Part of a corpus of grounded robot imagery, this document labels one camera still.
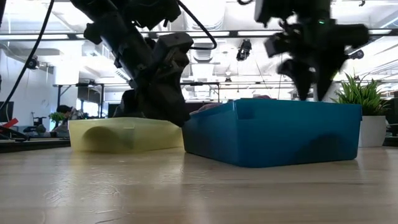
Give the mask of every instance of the plastic bin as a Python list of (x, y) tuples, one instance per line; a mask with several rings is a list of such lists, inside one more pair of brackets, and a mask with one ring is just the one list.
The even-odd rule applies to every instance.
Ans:
[(168, 122), (144, 118), (87, 119), (69, 122), (77, 152), (142, 152), (183, 147), (182, 131)]
[(185, 150), (242, 167), (355, 159), (361, 106), (244, 99), (193, 114)]

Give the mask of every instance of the table surface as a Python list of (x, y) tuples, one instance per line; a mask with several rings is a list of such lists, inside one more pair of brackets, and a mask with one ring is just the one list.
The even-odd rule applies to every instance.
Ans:
[(182, 149), (0, 154), (0, 223), (395, 224), (398, 149), (245, 169)]

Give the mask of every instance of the green plant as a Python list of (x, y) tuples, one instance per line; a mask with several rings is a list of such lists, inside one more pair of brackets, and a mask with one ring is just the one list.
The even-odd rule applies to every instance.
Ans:
[(380, 116), (386, 109), (386, 102), (381, 99), (381, 93), (377, 90), (378, 82), (370, 81), (367, 85), (361, 85), (354, 77), (346, 74), (348, 82), (342, 83), (343, 90), (336, 91), (336, 103), (358, 104), (362, 106), (363, 116)]
[(55, 124), (58, 124), (60, 121), (63, 121), (63, 119), (65, 119), (63, 117), (63, 114), (58, 112), (50, 113), (49, 118), (51, 119), (51, 122), (54, 122)]

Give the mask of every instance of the camera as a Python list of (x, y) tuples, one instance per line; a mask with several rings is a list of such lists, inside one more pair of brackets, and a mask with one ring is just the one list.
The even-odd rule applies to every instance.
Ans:
[(238, 49), (238, 54), (236, 55), (236, 60), (237, 61), (244, 61), (250, 56), (250, 50), (251, 50), (251, 42), (250, 40), (243, 40), (242, 44), (239, 46)]
[(362, 59), (365, 56), (363, 50), (357, 50), (351, 55), (349, 55), (349, 59)]
[(37, 56), (33, 56), (32, 59), (28, 62), (27, 68), (31, 70), (36, 70), (40, 67), (40, 62), (38, 61)]

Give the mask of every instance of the black robotic arm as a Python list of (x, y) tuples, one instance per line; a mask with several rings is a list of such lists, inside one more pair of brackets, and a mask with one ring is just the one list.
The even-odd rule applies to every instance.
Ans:
[(181, 15), (176, 0), (71, 0), (92, 21), (85, 38), (104, 42), (114, 54), (115, 66), (130, 76), (133, 90), (125, 93), (116, 116), (164, 119), (182, 126), (189, 120), (180, 79), (189, 64), (187, 52), (193, 39), (186, 33), (145, 39), (136, 27), (152, 29)]
[[(242, 5), (253, 2), (242, 2)], [(287, 19), (296, 15), (295, 24)], [(363, 24), (337, 24), (331, 18), (331, 0), (256, 0), (254, 19), (267, 27), (270, 19), (281, 19), (283, 32), (265, 41), (269, 57), (289, 53), (277, 72), (290, 77), (301, 100), (306, 100), (310, 87), (317, 85), (317, 96), (323, 100), (333, 77), (348, 59), (345, 48), (358, 48), (369, 41), (369, 30)]]

